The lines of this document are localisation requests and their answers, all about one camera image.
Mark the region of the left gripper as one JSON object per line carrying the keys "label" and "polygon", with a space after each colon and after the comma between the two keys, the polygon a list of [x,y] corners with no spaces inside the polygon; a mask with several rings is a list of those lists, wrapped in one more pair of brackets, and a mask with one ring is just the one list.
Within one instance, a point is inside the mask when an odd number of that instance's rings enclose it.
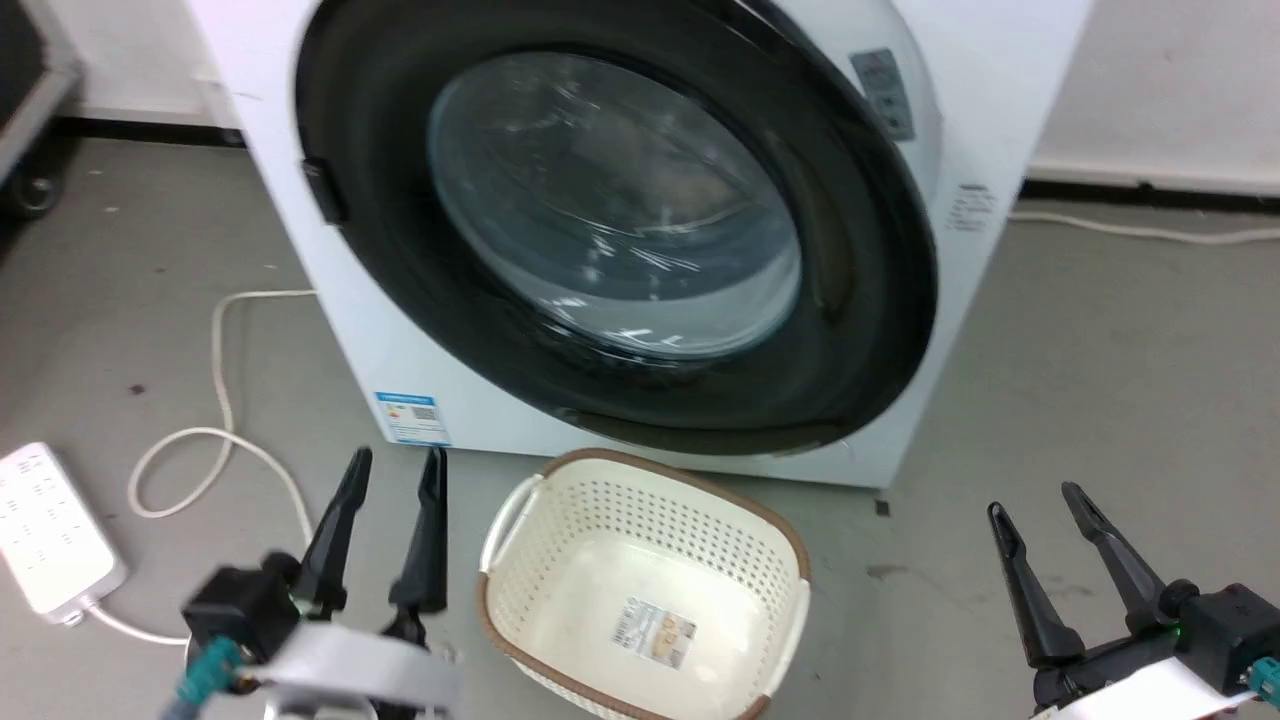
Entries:
{"label": "left gripper", "polygon": [[[372,451],[358,447],[310,541],[294,579],[306,614],[346,607],[346,564],[355,518],[364,506]],[[461,666],[448,644],[428,642],[424,616],[448,607],[448,457],[428,452],[419,514],[383,632],[305,621],[291,610],[253,611],[250,648],[261,659],[250,675],[262,687],[265,719],[316,719],[346,711],[358,719],[453,719]]]}

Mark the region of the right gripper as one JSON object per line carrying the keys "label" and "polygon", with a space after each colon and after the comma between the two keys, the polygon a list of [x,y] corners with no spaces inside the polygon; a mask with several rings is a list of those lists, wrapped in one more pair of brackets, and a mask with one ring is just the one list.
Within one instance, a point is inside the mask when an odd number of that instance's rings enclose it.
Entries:
{"label": "right gripper", "polygon": [[1130,635],[1087,648],[1044,592],[1000,502],[987,507],[1021,647],[1036,676],[1037,719],[1219,719],[1257,698],[1257,621],[1179,618],[1160,607],[1166,584],[1075,482],[1061,493],[1100,553]]}

